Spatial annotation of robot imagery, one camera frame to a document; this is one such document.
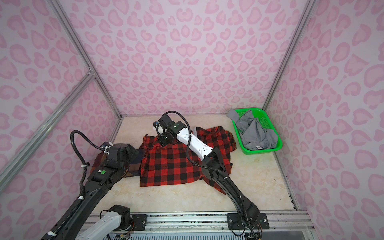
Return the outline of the red black plaid shirt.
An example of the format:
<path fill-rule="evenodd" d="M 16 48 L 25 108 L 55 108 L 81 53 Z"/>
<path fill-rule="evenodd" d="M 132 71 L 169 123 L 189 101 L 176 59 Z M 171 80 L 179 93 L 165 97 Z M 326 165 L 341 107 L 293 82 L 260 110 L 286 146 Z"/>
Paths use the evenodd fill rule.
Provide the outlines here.
<path fill-rule="evenodd" d="M 227 172 L 232 171 L 231 152 L 237 149 L 232 133 L 223 127 L 203 129 L 197 127 L 192 133 L 212 148 L 218 148 L 223 156 Z M 201 168 L 191 164 L 186 157 L 187 146 L 181 142 L 163 147 L 157 137 L 144 136 L 140 149 L 144 151 L 140 172 L 140 187 L 181 185 L 199 180 L 224 194 L 224 190 L 202 173 Z"/>

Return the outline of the green plastic basket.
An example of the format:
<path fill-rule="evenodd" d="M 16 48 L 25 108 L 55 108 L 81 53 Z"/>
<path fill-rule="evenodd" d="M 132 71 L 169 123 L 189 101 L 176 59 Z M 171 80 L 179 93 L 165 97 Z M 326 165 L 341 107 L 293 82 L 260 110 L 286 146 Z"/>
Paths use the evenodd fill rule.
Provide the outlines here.
<path fill-rule="evenodd" d="M 258 108 L 230 110 L 236 136 L 244 154 L 266 154 L 283 147 L 282 140 L 267 113 Z"/>

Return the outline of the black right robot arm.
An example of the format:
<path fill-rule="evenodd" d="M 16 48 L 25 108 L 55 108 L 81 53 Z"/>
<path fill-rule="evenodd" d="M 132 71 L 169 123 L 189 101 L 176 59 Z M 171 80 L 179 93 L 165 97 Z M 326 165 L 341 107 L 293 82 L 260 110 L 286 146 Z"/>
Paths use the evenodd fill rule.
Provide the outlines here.
<path fill-rule="evenodd" d="M 250 229 L 262 232 L 258 217 L 260 210 L 236 186 L 226 170 L 223 156 L 218 148 L 211 148 L 192 134 L 188 121 L 182 117 L 182 122 L 173 121 L 170 112 L 163 114 L 159 120 L 153 122 L 160 144 L 165 147 L 179 141 L 187 146 L 186 158 L 202 170 L 204 177 L 214 181 L 231 199 L 237 213 L 241 216 L 241 223 Z"/>

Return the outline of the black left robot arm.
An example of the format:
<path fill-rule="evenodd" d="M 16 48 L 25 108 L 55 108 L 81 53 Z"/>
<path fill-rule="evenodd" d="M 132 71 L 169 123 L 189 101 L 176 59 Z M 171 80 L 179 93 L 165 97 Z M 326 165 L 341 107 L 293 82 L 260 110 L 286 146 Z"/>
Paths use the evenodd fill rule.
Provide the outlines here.
<path fill-rule="evenodd" d="M 98 203 L 123 178 L 140 153 L 129 144 L 105 142 L 100 149 L 106 154 L 105 160 L 92 171 L 78 198 L 43 240 L 74 240 Z"/>

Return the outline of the folded brown plaid shirt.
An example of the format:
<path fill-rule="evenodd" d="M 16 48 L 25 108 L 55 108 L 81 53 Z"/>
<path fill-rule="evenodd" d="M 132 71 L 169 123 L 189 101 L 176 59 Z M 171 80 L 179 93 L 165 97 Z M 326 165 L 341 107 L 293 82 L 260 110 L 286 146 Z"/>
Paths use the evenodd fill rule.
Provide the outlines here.
<path fill-rule="evenodd" d="M 141 164 L 144 158 L 143 149 L 137 149 L 138 155 L 135 159 L 131 160 L 129 164 L 125 163 L 125 173 L 122 178 L 139 177 L 141 175 Z M 90 173 L 98 168 L 107 159 L 106 153 L 100 153 L 97 155 L 95 162 L 93 163 Z"/>

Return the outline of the grey shirt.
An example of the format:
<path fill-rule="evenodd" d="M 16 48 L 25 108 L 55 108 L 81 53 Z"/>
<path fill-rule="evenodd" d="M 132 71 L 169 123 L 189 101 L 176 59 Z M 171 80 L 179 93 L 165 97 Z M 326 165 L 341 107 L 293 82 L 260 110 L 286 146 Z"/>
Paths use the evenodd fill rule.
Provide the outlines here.
<path fill-rule="evenodd" d="M 247 110 L 242 116 L 234 109 L 230 109 L 227 117 L 235 123 L 240 140 L 248 151 L 261 151 L 276 148 L 278 135 L 272 129 L 263 128 L 259 118 L 252 110 Z"/>

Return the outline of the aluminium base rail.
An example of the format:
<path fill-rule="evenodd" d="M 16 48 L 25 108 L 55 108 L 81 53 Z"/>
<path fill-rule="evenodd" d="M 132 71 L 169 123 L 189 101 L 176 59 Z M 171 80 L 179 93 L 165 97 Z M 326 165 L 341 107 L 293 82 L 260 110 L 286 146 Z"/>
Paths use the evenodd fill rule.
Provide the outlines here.
<path fill-rule="evenodd" d="M 56 224 L 45 240 L 317 240 L 305 211 L 265 211 L 252 227 L 235 212 L 103 211 Z"/>

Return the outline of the aluminium frame diagonal bar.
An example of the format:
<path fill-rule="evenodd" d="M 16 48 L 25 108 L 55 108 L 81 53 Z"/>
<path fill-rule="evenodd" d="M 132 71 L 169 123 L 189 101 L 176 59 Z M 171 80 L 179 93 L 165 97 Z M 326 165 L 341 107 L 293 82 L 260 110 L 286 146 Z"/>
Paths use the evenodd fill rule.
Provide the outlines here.
<path fill-rule="evenodd" d="M 5 191 L 17 174 L 22 170 L 27 161 L 42 145 L 44 140 L 61 121 L 92 80 L 94 80 L 94 72 L 90 71 L 34 132 L 32 137 L 22 148 L 20 148 L 20 151 L 11 158 L 10 162 L 1 171 L 1 193 Z"/>

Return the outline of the left corner aluminium post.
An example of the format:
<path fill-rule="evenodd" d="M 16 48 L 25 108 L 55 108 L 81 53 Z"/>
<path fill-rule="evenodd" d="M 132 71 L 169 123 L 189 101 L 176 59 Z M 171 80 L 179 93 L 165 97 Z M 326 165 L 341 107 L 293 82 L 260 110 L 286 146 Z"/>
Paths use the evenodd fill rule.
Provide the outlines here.
<path fill-rule="evenodd" d="M 119 120 L 122 120 L 123 119 L 122 113 L 118 109 L 117 104 L 113 100 L 112 95 L 108 91 L 106 85 L 103 83 L 98 71 L 96 70 L 95 65 L 93 64 L 93 62 L 90 58 L 90 55 L 88 54 L 85 46 L 83 45 L 81 39 L 79 38 L 78 34 L 76 33 L 76 31 L 75 31 L 68 15 L 64 11 L 63 6 L 61 5 L 60 1 L 48 0 L 47 3 L 49 4 L 49 6 L 53 10 L 54 14 L 58 18 L 58 21 L 60 22 L 61 26 L 64 28 L 65 32 L 67 33 L 67 35 L 68 35 L 69 39 L 71 40 L 74 48 L 76 49 L 76 51 L 80 55 L 81 59 L 83 60 L 83 62 L 87 66 L 87 68 L 89 69 L 89 72 L 94 75 L 95 80 L 98 84 L 98 87 L 100 88 L 102 94 L 104 95 L 108 104 L 112 108 L 114 114 L 117 116 L 117 118 Z"/>

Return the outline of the corner aluminium post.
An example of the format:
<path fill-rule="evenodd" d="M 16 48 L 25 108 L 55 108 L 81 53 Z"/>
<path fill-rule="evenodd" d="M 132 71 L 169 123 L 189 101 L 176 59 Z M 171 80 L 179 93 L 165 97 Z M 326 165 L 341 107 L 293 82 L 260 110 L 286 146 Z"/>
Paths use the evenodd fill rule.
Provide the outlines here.
<path fill-rule="evenodd" d="M 289 44 L 288 44 L 287 49 L 285 51 L 285 54 L 283 55 L 283 58 L 282 58 L 282 61 L 279 65 L 278 71 L 274 77 L 271 88 L 268 92 L 268 95 L 267 95 L 266 100 L 264 102 L 264 105 L 262 107 L 262 109 L 265 112 L 268 110 L 268 107 L 273 100 L 274 94 L 275 94 L 275 92 L 276 92 L 276 90 L 280 84 L 280 81 L 283 78 L 283 74 L 285 73 L 285 71 L 286 71 L 286 69 L 290 63 L 290 60 L 295 53 L 295 49 L 298 46 L 298 43 L 299 43 L 299 41 L 300 41 L 300 39 L 304 33 L 306 26 L 308 25 L 314 11 L 316 10 L 318 2 L 319 1 L 316 1 L 316 0 L 309 0 L 306 2 L 304 10 L 303 10 L 303 12 L 299 18 L 297 27 L 293 31 L 292 37 L 289 41 Z"/>
<path fill-rule="evenodd" d="M 90 55 L 88 54 L 85 46 L 83 45 L 81 39 L 79 38 L 78 34 L 76 33 L 76 31 L 75 31 L 68 15 L 64 11 L 63 6 L 61 5 L 60 1 L 48 0 L 47 3 L 49 4 L 49 6 L 53 10 L 54 14 L 58 18 L 58 21 L 60 22 L 61 26 L 64 28 L 65 32 L 67 33 L 67 35 L 68 35 L 69 39 L 71 40 L 74 48 L 76 49 L 76 51 L 80 55 L 81 59 L 83 60 L 83 62 L 87 66 L 87 68 L 89 69 L 89 72 L 94 75 L 95 80 L 98 84 L 98 87 L 100 88 L 102 94 L 104 95 L 108 104 L 112 108 L 114 114 L 117 116 L 117 118 L 119 120 L 122 120 L 123 119 L 122 113 L 118 109 L 117 104 L 113 100 L 112 95 L 108 91 L 106 85 L 103 83 L 98 71 L 96 70 L 95 65 L 93 64 L 93 62 L 90 58 Z"/>

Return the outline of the right corner aluminium post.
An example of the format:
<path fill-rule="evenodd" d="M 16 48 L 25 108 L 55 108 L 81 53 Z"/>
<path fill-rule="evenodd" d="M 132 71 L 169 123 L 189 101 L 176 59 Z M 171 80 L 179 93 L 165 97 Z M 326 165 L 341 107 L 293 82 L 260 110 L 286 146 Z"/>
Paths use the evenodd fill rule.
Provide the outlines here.
<path fill-rule="evenodd" d="M 300 41 L 300 39 L 304 33 L 306 26 L 308 25 L 314 11 L 316 10 L 318 2 L 319 1 L 316 1 L 316 0 L 309 0 L 306 2 L 304 10 L 303 10 L 303 12 L 299 18 L 297 27 L 293 31 L 292 37 L 289 41 L 289 44 L 288 44 L 287 49 L 285 51 L 285 54 L 283 55 L 283 58 L 282 58 L 282 61 L 279 65 L 278 71 L 274 77 L 271 88 L 268 92 L 268 95 L 267 95 L 266 100 L 264 102 L 264 105 L 262 107 L 262 109 L 265 112 L 268 110 L 268 107 L 273 100 L 274 94 L 275 94 L 275 92 L 276 92 L 276 90 L 280 84 L 280 81 L 283 78 L 283 74 L 285 73 L 285 71 L 286 71 L 286 69 L 290 63 L 290 60 L 295 53 L 295 49 L 298 46 L 298 43 L 299 43 L 299 41 Z"/>

